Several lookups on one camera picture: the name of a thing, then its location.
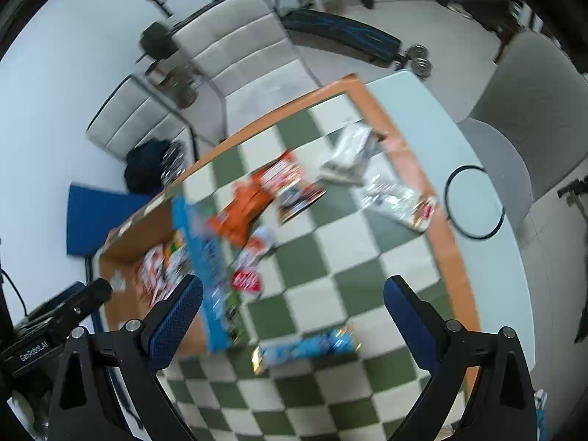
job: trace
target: table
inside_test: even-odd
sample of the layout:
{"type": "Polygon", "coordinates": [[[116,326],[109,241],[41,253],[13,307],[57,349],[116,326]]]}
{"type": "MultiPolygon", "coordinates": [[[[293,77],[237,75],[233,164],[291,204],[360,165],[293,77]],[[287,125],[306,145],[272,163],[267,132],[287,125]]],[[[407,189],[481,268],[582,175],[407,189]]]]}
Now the table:
{"type": "MultiPolygon", "coordinates": [[[[481,166],[449,114],[414,75],[401,71],[367,87],[406,138],[437,194],[443,194],[454,169],[468,164],[481,166]]],[[[456,187],[462,189],[456,195],[463,202],[459,209],[471,210],[471,215],[491,230],[496,220],[495,207],[500,206],[498,194],[483,178],[469,182],[476,184],[475,190],[456,187]],[[476,197],[476,191],[477,195],[483,193],[481,199],[476,197]],[[468,205],[472,197],[478,203],[486,202],[482,207],[468,205]]],[[[476,301],[480,328],[489,333],[497,333],[503,326],[514,328],[531,370],[535,365],[533,313],[523,262],[508,219],[489,240],[470,240],[455,230],[453,233],[476,301]]]]}
{"type": "MultiPolygon", "coordinates": [[[[181,190],[188,201],[211,215],[230,202],[234,180],[246,178],[286,147],[294,149],[310,178],[315,178],[340,128],[362,118],[387,133],[382,152],[370,162],[368,176],[399,176],[412,187],[439,192],[442,177],[455,167],[479,163],[443,108],[410,73],[374,82],[369,91],[357,78],[348,76],[242,129],[205,154],[169,191],[181,190]],[[439,167],[434,167],[435,160],[439,167]]],[[[487,196],[494,195],[489,200],[493,203],[490,209],[495,209],[491,185],[483,179],[472,184],[476,193],[486,190],[487,196]]],[[[468,195],[465,191],[457,202],[468,195]]],[[[181,359],[160,374],[162,386],[198,439],[387,439],[428,377],[415,366],[383,307],[381,289],[389,275],[403,275],[446,319],[457,318],[472,330],[480,329],[480,321],[491,325],[484,306],[497,296],[490,293],[487,298],[480,285],[492,292],[496,284],[485,286],[484,279],[478,282],[478,277],[484,277],[481,271],[488,269],[478,259],[480,253],[491,254],[489,258],[498,265],[493,257],[513,258],[509,253],[493,245],[481,250],[485,245],[470,247],[470,241],[461,241],[452,233],[442,210],[435,213],[426,235],[419,236],[360,211],[359,197],[358,190],[328,184],[321,200],[282,227],[277,224],[275,208],[262,215],[261,221],[276,231],[278,247],[260,264],[263,296],[245,299],[240,308],[252,344],[181,359]],[[254,375],[250,357],[257,339],[263,344],[300,339],[347,321],[362,343],[356,354],[302,360],[254,375]]],[[[463,204],[455,209],[463,212],[463,204]]],[[[508,221],[499,234],[505,241],[509,237],[514,241],[508,221]]],[[[513,247],[518,257],[516,244],[513,247]]],[[[223,252],[228,261],[236,254],[227,244],[223,252]]],[[[499,269],[492,270],[501,274],[499,269]]],[[[525,283],[522,269],[520,274],[511,283],[525,283]]],[[[513,293],[518,297],[514,302],[524,298],[516,290],[513,293]]],[[[528,339],[524,324],[509,324],[521,340],[528,339]]],[[[532,322],[530,326],[532,340],[532,322]]],[[[460,418],[464,404],[460,392],[448,423],[460,418]]]]}

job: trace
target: white floor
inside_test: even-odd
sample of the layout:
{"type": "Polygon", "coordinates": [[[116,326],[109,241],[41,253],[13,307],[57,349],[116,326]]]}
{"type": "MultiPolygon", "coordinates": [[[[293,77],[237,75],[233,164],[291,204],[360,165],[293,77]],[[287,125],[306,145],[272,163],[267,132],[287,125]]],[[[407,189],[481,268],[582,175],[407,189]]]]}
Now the white floor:
{"type": "MultiPolygon", "coordinates": [[[[456,122],[468,115],[495,69],[498,38],[430,0],[377,3],[371,11],[353,6],[340,14],[387,31],[401,39],[403,48],[426,46],[434,69],[425,84],[456,122]]],[[[298,48],[323,84],[348,73],[357,73],[367,83],[392,72],[315,47],[298,48]]],[[[588,162],[564,181],[585,175],[588,162]]],[[[588,340],[573,343],[586,300],[587,232],[577,207],[568,207],[554,189],[536,201],[517,235],[535,323],[536,366],[531,378],[536,389],[549,393],[549,436],[588,386],[588,340]]]]}

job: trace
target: gray chair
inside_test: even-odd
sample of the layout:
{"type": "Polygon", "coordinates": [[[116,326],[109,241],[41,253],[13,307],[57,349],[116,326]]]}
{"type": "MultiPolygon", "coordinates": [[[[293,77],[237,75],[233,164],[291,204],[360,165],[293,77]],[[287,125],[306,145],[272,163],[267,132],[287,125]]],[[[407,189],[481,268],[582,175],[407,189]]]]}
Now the gray chair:
{"type": "Polygon", "coordinates": [[[588,83],[539,33],[508,46],[458,126],[486,168],[516,230],[533,202],[588,153],[588,83]]]}
{"type": "Polygon", "coordinates": [[[134,75],[127,76],[102,104],[86,134],[121,160],[152,137],[183,142],[188,165],[214,147],[212,142],[196,135],[181,114],[134,75]]]}
{"type": "Polygon", "coordinates": [[[214,118],[199,112],[207,105],[203,87],[198,100],[181,111],[209,139],[233,135],[320,86],[270,0],[214,0],[180,26],[175,42],[223,104],[226,121],[216,125],[216,133],[210,127],[214,118]]]}

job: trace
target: cardboard box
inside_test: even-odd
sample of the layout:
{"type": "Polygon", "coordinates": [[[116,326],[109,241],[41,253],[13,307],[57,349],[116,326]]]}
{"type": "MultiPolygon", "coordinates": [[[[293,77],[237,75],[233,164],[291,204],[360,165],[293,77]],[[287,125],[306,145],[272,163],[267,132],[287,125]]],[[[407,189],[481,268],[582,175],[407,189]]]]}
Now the cardboard box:
{"type": "MultiPolygon", "coordinates": [[[[151,247],[170,241],[172,234],[172,198],[161,195],[109,235],[99,260],[100,274],[110,280],[119,270],[125,280],[125,290],[113,290],[111,299],[104,304],[110,330],[118,330],[131,319],[142,320],[151,310],[146,300],[139,299],[136,270],[143,255],[151,247]]],[[[207,337],[199,312],[176,355],[198,355],[207,351],[207,337]]]]}

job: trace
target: checkered tablecloth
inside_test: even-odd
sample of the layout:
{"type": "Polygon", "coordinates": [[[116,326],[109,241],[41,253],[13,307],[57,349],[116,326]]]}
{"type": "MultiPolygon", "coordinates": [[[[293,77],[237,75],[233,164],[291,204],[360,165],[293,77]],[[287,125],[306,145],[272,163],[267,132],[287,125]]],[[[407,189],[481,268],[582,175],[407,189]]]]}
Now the checkered tablecloth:
{"type": "MultiPolygon", "coordinates": [[[[233,198],[232,183],[293,149],[310,179],[340,129],[362,120],[340,95],[278,122],[229,149],[183,183],[189,203],[213,215],[233,198]]],[[[367,177],[395,177],[384,153],[367,177]]],[[[200,441],[388,438],[428,380],[383,306],[384,281],[400,274],[445,318],[452,308],[426,236],[359,208],[358,189],[324,183],[324,197],[280,227],[274,205],[260,222],[278,247],[259,266],[263,295],[240,310],[252,341],[225,353],[175,361],[162,385],[200,441]],[[356,354],[300,360],[256,376],[257,344],[299,340],[351,322],[356,354]]],[[[223,243],[230,263],[238,251],[223,243]]],[[[448,423],[461,417],[460,392],[448,423]]]]}

